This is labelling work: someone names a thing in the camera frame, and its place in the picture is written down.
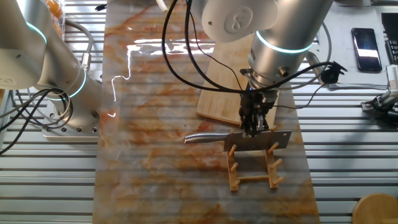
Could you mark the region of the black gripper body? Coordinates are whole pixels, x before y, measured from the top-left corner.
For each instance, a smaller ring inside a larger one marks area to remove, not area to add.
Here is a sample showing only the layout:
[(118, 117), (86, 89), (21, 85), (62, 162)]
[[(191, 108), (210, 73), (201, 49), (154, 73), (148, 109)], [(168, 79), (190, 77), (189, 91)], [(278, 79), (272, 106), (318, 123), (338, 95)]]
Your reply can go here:
[(240, 94), (240, 106), (246, 109), (246, 119), (265, 119), (278, 98), (277, 90), (252, 92), (248, 90)]

